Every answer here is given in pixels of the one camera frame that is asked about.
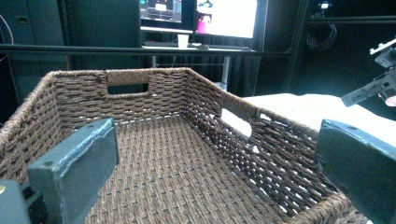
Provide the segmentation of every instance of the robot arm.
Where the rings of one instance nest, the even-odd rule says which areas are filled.
[[[371,83],[357,89],[341,98],[346,106],[358,104],[367,98],[379,95],[388,106],[396,106],[396,70],[392,69],[396,65],[396,49],[391,45],[396,43],[396,39],[387,44],[380,44],[378,49],[371,49],[370,53],[375,54],[382,51],[375,61],[390,71],[376,77]]]

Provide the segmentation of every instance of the dark background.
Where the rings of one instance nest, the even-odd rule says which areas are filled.
[[[396,36],[396,2],[333,0],[325,13],[330,17],[329,22],[316,23],[311,16],[319,12],[318,2],[259,0],[253,39],[193,35],[191,41],[290,53],[289,58],[283,59],[232,58],[229,91],[238,96],[281,92],[343,96],[385,72],[375,63],[376,55],[370,55],[369,49]],[[176,35],[141,34],[137,4],[138,1],[126,0],[1,1],[0,14],[10,25],[17,44],[135,48],[145,40],[177,41]],[[334,45],[322,52],[308,49],[306,34],[318,40],[325,38],[330,32],[328,23],[333,19],[338,20]],[[10,43],[6,26],[0,24],[0,41]],[[92,55],[69,57],[68,60],[69,63],[66,57],[58,55],[12,54],[0,62],[0,123],[9,118],[49,71],[150,66],[149,58],[132,56]],[[160,62],[173,60],[161,57]],[[177,57],[175,62],[222,63],[222,58]],[[192,68],[212,81],[220,80],[220,66]],[[387,107],[377,97],[361,105],[379,116],[396,119],[395,108]]]

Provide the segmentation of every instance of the black wall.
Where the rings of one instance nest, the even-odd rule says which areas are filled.
[[[292,93],[319,93],[341,97],[361,88],[386,71],[374,61],[378,54],[370,55],[369,52],[370,49],[377,48],[379,43],[394,39],[396,21],[382,22],[374,16],[395,16],[396,2],[346,0],[334,1],[333,6],[335,8],[330,10],[330,15],[340,20],[344,18],[344,21],[335,24],[338,30],[335,43],[322,52],[311,51],[304,44]],[[359,18],[356,17],[366,17],[367,21],[358,21]],[[306,31],[317,36],[320,42],[330,33],[330,28],[328,24],[310,23],[306,25]],[[360,105],[379,116],[396,119],[396,108],[386,106],[379,97],[372,97]]]
[[[3,42],[3,33],[0,29],[0,43]],[[18,107],[18,98],[8,58],[0,54],[0,123],[4,124]]]
[[[264,35],[265,51],[290,49],[299,1],[268,0],[267,21]],[[287,76],[289,59],[262,58],[255,95],[281,93]]]
[[[56,1],[0,1],[0,14],[13,33],[15,44],[64,44]],[[1,25],[5,34],[7,28],[2,22]],[[5,43],[11,43],[9,35],[5,35]],[[9,59],[21,102],[45,74],[66,68],[64,56],[10,54]]]
[[[67,45],[84,47],[139,48],[138,0],[63,0],[64,38]],[[73,69],[137,68],[131,56],[74,56]]]

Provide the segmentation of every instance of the computer monitor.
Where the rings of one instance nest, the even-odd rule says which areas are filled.
[[[194,0],[139,0],[141,30],[192,34]]]
[[[252,38],[257,0],[197,0],[196,34]]]

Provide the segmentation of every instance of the woven basket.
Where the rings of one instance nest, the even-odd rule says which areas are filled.
[[[112,95],[108,86],[148,83]],[[245,136],[221,119],[247,121]],[[87,223],[365,223],[313,163],[318,133],[188,68],[51,72],[0,132],[0,177],[96,119],[117,122],[120,164]]]

